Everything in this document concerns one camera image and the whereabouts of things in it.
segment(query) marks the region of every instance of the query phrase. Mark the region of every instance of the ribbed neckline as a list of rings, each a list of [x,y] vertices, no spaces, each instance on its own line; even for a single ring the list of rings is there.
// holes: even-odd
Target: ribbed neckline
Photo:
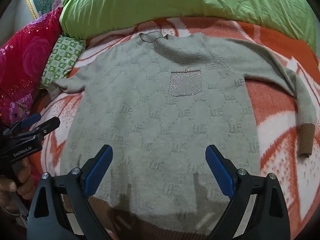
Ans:
[[[159,46],[162,46],[168,40],[175,39],[175,36],[166,35],[163,36],[161,31],[155,31],[151,33],[139,33],[135,38],[135,42],[137,45],[147,48],[147,49],[155,49]]]

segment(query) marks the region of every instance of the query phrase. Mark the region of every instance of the metal screw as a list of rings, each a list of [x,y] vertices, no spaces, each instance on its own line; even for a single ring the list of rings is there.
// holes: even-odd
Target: metal screw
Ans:
[[[79,174],[79,172],[80,172],[80,169],[79,169],[79,168],[74,168],[74,169],[72,169],[72,171],[71,171],[71,173],[72,173],[73,175],[77,175],[77,174]]]
[[[242,176],[246,175],[247,174],[247,171],[245,169],[239,169],[238,170],[238,173]]]
[[[270,177],[270,179],[276,179],[277,176],[274,173],[270,173],[269,177]]]
[[[42,179],[47,179],[49,177],[49,173],[45,172],[44,174],[42,174],[41,178]]]

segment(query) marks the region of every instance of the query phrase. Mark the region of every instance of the sweater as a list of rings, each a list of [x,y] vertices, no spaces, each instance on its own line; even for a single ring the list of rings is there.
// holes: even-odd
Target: sweater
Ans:
[[[51,84],[52,98],[84,90],[61,174],[109,144],[114,159],[95,197],[160,228],[209,234],[228,198],[206,164],[205,148],[215,144],[236,167],[260,174],[245,78],[278,84],[297,99],[299,154],[311,155],[315,108],[300,77],[268,49],[201,33],[175,38],[153,32]],[[245,216],[239,233],[250,208]]]

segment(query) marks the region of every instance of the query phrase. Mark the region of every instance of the small pillow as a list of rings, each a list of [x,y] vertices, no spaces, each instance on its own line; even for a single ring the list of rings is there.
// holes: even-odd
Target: small pillow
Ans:
[[[85,40],[60,36],[45,65],[40,88],[47,89],[53,79],[67,78],[69,72],[84,51]]]
[[[62,33],[58,8],[19,30],[0,48],[0,119],[6,125],[27,117],[45,64]]]

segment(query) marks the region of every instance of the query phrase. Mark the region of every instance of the pink flower pattern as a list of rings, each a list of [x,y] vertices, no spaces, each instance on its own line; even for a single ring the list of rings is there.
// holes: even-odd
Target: pink flower pattern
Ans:
[[[46,39],[35,36],[23,51],[23,69],[32,80],[37,81],[40,78],[51,50]]]
[[[59,7],[59,5],[61,4],[62,0],[54,0],[51,6],[52,10],[55,10],[56,8]]]
[[[31,23],[29,23],[29,25],[33,25],[33,24],[36,24],[36,23],[43,22],[46,19],[46,17],[47,17],[47,14],[43,14],[38,19],[35,19]]]
[[[22,97],[18,101],[10,102],[9,119],[11,123],[19,121],[29,116],[28,106],[32,105],[33,98],[31,93]]]

